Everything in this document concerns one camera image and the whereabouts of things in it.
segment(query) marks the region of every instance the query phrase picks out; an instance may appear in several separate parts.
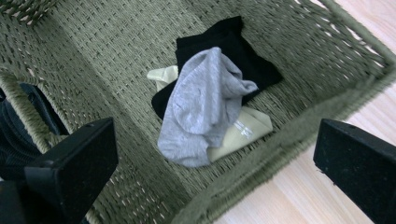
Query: wooden floor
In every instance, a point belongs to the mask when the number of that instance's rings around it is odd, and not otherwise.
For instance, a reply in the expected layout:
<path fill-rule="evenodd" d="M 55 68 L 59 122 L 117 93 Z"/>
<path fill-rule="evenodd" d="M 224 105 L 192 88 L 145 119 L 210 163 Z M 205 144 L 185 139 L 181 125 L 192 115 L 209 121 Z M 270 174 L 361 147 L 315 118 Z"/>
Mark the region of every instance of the wooden floor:
<path fill-rule="evenodd" d="M 396 52 L 396 0 L 337 0 Z M 396 145 L 396 83 L 346 122 Z M 218 219 L 231 223 L 373 223 L 314 165 L 314 146 Z"/>

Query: laundry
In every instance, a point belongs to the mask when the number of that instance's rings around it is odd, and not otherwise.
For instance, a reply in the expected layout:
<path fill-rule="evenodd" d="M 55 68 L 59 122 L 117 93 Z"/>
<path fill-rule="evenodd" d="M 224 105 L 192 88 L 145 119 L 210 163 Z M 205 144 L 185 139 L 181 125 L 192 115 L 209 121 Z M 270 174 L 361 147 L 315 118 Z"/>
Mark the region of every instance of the laundry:
<path fill-rule="evenodd" d="M 241 149 L 273 130 L 271 119 L 268 115 L 242 106 L 237 121 L 224 135 L 221 147 L 210 147 L 207 157 L 211 162 L 217 161 L 238 149 Z"/>
<path fill-rule="evenodd" d="M 148 72 L 148 79 L 154 80 L 157 85 L 157 91 L 162 90 L 169 83 L 175 81 L 178 76 L 177 66 L 172 65 L 165 68 L 154 69 Z"/>
<path fill-rule="evenodd" d="M 177 76 L 177 66 L 174 65 L 148 72 L 148 79 L 157 83 L 157 91 L 176 80 Z M 211 162 L 216 161 L 255 142 L 272 130 L 272 122 L 268 115 L 242 106 L 237 121 L 227 129 L 221 147 L 210 147 L 207 150 L 207 157 Z"/>
<path fill-rule="evenodd" d="M 57 135 L 67 130 L 36 86 L 20 84 L 30 103 Z M 41 155 L 7 97 L 0 99 L 0 176 L 5 180 L 24 179 L 23 167 Z"/>
<path fill-rule="evenodd" d="M 239 117 L 242 96 L 257 85 L 221 49 L 194 55 L 180 72 L 163 118 L 158 147 L 170 161 L 198 167 L 210 164 L 206 150 L 221 147 Z"/>
<path fill-rule="evenodd" d="M 244 74 L 244 80 L 255 82 L 258 89 L 243 97 L 244 105 L 254 96 L 282 80 L 276 67 L 259 57 L 249 43 L 241 36 L 242 20 L 235 17 L 220 21 L 201 35 L 179 38 L 177 40 L 177 66 L 181 70 L 192 55 L 213 47 L 219 47 L 224 55 Z M 157 92 L 151 104 L 159 118 L 163 119 L 169 97 L 177 81 Z"/>

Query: woven basket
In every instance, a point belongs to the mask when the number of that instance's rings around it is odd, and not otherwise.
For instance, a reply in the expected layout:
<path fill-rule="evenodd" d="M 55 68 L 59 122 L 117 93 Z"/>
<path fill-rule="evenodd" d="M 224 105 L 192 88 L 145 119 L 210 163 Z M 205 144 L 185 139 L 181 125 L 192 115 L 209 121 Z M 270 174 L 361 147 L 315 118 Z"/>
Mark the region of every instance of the woven basket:
<path fill-rule="evenodd" d="M 0 87 L 39 149 L 62 137 L 19 82 L 37 85 L 70 133 L 116 122 L 120 165 L 91 223 L 211 222 L 305 150 L 320 119 L 346 118 L 396 78 L 395 56 L 330 0 L 18 2 L 0 7 Z M 177 37 L 237 15 L 243 37 L 285 78 L 248 104 L 270 115 L 275 132 L 208 167 L 168 162 L 156 147 L 161 121 L 146 74 L 176 64 Z"/>

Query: cream sock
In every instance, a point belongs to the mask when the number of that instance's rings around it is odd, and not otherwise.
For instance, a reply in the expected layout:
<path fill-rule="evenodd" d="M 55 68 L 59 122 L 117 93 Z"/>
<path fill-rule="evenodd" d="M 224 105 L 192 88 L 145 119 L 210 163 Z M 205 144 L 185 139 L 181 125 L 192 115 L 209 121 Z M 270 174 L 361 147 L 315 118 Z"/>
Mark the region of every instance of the cream sock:
<path fill-rule="evenodd" d="M 273 130 L 268 115 L 243 106 L 238 120 L 227 130 L 221 147 L 210 147 L 207 157 L 216 161 L 236 150 L 245 147 Z"/>
<path fill-rule="evenodd" d="M 169 83 L 175 81 L 178 76 L 176 65 L 154 69 L 148 72 L 148 79 L 154 80 L 157 84 L 157 91 L 162 90 Z"/>

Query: black cloth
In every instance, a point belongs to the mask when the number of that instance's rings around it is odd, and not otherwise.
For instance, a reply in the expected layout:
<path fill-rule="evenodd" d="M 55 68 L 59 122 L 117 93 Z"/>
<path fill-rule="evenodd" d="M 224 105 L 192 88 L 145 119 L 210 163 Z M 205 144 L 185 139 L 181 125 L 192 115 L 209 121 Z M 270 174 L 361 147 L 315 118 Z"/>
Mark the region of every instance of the black cloth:
<path fill-rule="evenodd" d="M 243 97 L 242 104 L 244 105 L 262 90 L 281 81 L 282 76 L 273 64 L 258 56 L 241 36 L 242 27 L 241 17 L 234 17 L 217 22 L 201 35 L 179 38 L 176 56 L 178 70 L 181 71 L 183 65 L 193 55 L 205 49 L 219 47 L 222 53 L 242 71 L 243 79 L 255 82 L 259 88 Z M 163 119 L 176 82 L 177 80 L 157 92 L 151 100 L 154 111 L 161 119 Z"/>
<path fill-rule="evenodd" d="M 53 111 L 44 94 L 35 86 L 21 84 L 23 91 L 40 117 L 55 134 L 67 130 Z M 41 155 L 32 137 L 6 98 L 0 103 L 0 176 L 5 180 L 24 179 L 23 167 Z"/>

